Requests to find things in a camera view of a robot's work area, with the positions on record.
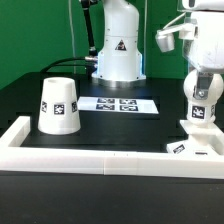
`green backdrop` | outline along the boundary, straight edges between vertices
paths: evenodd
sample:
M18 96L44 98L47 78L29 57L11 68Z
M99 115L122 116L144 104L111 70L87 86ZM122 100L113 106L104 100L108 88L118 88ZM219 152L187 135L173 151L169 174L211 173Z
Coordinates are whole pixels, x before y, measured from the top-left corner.
M155 42L156 30L178 15L177 0L148 0L145 44L145 0L129 2L140 12L138 45L143 54L145 51L146 75L183 78L186 62L182 58L182 42L176 38L176 49L165 54ZM76 56L85 56L88 42L79 0L72 0L72 12ZM91 7L91 18L100 50L104 40L102 2ZM68 0L0 0L0 32L0 88L27 72L40 71L53 61L72 57Z

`white paper sheet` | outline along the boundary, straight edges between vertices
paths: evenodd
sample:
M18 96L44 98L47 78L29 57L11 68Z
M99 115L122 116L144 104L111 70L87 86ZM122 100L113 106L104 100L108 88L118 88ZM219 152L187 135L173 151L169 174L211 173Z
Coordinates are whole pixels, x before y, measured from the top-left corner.
M153 100L80 97L79 110L158 114Z

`upside-down cup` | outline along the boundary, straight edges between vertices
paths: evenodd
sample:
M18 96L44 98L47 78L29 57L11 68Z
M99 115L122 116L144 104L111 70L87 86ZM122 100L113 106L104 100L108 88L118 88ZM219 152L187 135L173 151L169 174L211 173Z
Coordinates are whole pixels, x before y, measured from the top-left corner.
M80 127L75 81L62 77L45 79L38 129L47 134L65 135Z

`black tabletop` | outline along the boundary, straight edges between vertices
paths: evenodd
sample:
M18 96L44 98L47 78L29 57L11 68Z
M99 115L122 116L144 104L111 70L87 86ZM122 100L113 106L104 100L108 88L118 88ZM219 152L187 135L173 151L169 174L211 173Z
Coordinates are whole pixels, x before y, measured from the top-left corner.
M76 80L77 96L154 100L159 114L79 111L80 131L38 131L44 78ZM86 76L29 73L0 91L0 134L18 116L31 117L22 146L166 153L187 136L179 125L187 102L183 80L148 79L143 87L114 89ZM216 124L224 130L224 99ZM224 181L190 178L0 172L0 223L221 223Z

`white foam tray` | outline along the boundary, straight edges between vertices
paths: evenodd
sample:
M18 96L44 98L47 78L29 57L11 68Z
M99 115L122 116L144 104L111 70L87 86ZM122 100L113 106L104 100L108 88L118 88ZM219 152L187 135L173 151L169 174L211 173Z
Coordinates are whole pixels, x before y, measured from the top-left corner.
M0 138L0 170L224 179L224 157L220 154L183 156L138 149L108 152L20 147L29 132L30 117L21 116ZM217 144L224 149L224 135L221 131L218 135Z

